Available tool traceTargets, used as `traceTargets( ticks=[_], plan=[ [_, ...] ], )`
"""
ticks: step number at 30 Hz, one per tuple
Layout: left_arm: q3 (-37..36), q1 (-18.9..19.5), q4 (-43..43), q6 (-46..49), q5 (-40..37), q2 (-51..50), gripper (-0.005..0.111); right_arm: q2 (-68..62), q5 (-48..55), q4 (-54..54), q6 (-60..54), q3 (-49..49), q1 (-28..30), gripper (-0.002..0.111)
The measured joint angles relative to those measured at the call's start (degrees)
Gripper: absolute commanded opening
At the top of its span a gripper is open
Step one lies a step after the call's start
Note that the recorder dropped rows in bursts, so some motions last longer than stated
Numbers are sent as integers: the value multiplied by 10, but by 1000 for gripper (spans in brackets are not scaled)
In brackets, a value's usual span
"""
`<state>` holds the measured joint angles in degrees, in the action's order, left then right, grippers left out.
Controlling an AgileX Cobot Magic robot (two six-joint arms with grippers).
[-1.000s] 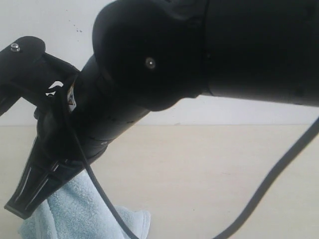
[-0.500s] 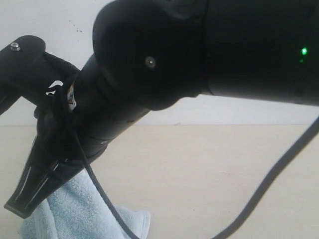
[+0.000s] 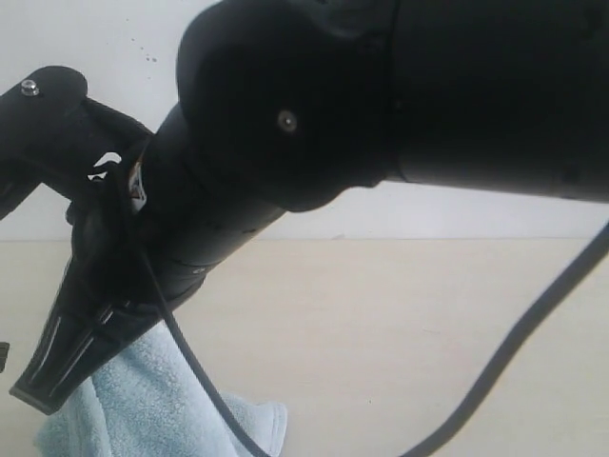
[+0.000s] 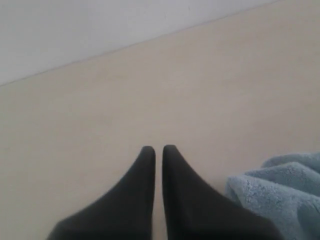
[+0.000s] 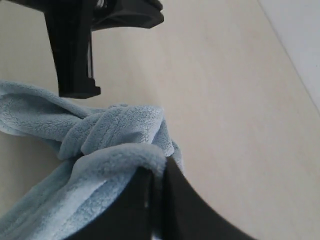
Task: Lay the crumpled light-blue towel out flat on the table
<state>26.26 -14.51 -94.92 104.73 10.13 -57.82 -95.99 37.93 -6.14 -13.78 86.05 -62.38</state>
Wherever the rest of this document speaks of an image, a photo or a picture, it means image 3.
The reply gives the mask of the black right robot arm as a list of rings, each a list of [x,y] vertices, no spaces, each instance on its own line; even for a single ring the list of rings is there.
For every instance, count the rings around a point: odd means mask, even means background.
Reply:
[[[221,1],[156,131],[66,66],[1,98],[1,210],[69,199],[70,256],[10,394],[57,411],[277,219],[384,181],[608,199],[604,1]]]

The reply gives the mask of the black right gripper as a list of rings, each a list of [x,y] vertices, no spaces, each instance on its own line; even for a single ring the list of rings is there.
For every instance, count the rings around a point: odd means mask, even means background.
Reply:
[[[219,264],[282,216],[246,169],[280,136],[271,115],[243,124],[185,117],[174,107],[156,131],[97,102],[84,109],[101,145],[122,158],[71,206],[70,308],[176,307]]]

